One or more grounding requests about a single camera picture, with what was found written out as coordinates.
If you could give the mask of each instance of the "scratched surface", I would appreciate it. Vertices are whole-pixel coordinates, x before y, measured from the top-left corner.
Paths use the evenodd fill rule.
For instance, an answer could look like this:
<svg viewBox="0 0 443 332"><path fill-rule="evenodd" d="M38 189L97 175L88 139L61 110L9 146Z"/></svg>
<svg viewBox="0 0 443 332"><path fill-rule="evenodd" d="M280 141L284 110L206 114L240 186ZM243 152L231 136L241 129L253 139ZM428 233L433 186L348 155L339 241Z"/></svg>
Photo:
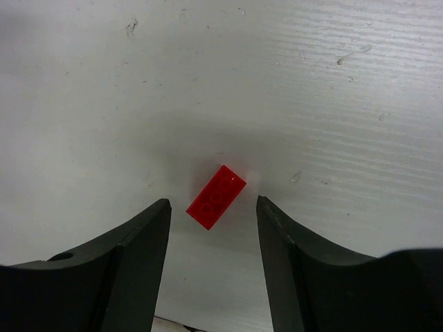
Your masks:
<svg viewBox="0 0 443 332"><path fill-rule="evenodd" d="M204 331L195 331L194 329L187 329L182 324L177 324L167 320L162 320L161 318L158 317L154 317L154 321L152 322L151 332L189 332L189 331L204 332Z"/></svg>
<svg viewBox="0 0 443 332"><path fill-rule="evenodd" d="M0 263L168 197L156 314L249 332L271 330L257 194L369 255L442 245L442 17L440 0L2 1ZM222 163L248 186L207 232L185 210Z"/></svg>

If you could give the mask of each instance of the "red lego brick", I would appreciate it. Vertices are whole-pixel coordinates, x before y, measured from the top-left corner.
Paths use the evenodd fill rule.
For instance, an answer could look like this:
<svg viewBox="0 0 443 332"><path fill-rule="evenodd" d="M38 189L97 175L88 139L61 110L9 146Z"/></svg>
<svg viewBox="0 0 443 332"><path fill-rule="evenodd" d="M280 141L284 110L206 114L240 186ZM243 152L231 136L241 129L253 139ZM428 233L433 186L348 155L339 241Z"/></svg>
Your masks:
<svg viewBox="0 0 443 332"><path fill-rule="evenodd" d="M209 230L245 185L245 181L223 165L186 212Z"/></svg>

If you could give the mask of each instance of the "stain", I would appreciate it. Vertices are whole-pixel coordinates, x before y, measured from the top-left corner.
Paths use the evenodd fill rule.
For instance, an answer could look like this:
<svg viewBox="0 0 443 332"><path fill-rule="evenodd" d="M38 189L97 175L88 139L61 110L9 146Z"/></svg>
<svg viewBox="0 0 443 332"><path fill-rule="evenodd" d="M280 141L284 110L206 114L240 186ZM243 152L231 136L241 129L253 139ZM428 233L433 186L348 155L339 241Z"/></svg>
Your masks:
<svg viewBox="0 0 443 332"><path fill-rule="evenodd" d="M183 325L183 327L185 329L187 329L188 331L191 331L191 332L199 332L199 330L197 330L197 329L195 329L194 327L191 327L191 326Z"/></svg>
<svg viewBox="0 0 443 332"><path fill-rule="evenodd" d="M188 22L188 14L186 13L186 9L180 10L179 21L182 24L187 24L187 22Z"/></svg>
<svg viewBox="0 0 443 332"><path fill-rule="evenodd" d="M363 53L369 52L370 50L372 50L372 45L366 45L366 46L362 47L361 50L351 52L351 53L345 55L344 57L341 57L340 59L338 59L337 64L339 66L342 66L343 61L345 61L345 59L347 59L348 57L351 57L354 54L363 54Z"/></svg>
<svg viewBox="0 0 443 332"><path fill-rule="evenodd" d="M298 171L294 174L294 176L291 179L291 182L297 183L302 178L302 171Z"/></svg>
<svg viewBox="0 0 443 332"><path fill-rule="evenodd" d="M128 37L134 37L134 31L138 25L138 20L135 16L132 17L131 23L126 26L126 35Z"/></svg>

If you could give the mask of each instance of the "white table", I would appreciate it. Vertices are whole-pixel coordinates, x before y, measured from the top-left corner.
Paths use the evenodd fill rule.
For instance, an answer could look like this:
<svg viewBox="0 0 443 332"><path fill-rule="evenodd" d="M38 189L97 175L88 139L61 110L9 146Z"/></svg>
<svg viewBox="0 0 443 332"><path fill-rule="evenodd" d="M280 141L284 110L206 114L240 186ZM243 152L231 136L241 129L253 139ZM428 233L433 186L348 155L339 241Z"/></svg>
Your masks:
<svg viewBox="0 0 443 332"><path fill-rule="evenodd" d="M439 0L2 1L0 263L167 197L156 314L249 332L271 330L258 194L369 255L441 246L442 17ZM221 164L248 186L207 232L185 210Z"/></svg>

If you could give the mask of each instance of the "white surface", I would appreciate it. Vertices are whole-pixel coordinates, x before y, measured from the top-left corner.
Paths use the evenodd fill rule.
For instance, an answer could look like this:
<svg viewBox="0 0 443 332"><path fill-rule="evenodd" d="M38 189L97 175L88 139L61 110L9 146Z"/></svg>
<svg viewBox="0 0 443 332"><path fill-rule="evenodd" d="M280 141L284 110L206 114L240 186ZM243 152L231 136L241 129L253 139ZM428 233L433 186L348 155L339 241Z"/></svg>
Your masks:
<svg viewBox="0 0 443 332"><path fill-rule="evenodd" d="M270 331L257 194L370 255L442 245L442 16L439 0L2 1L0 262L168 197L157 315ZM184 211L222 163L248 187L206 232Z"/></svg>

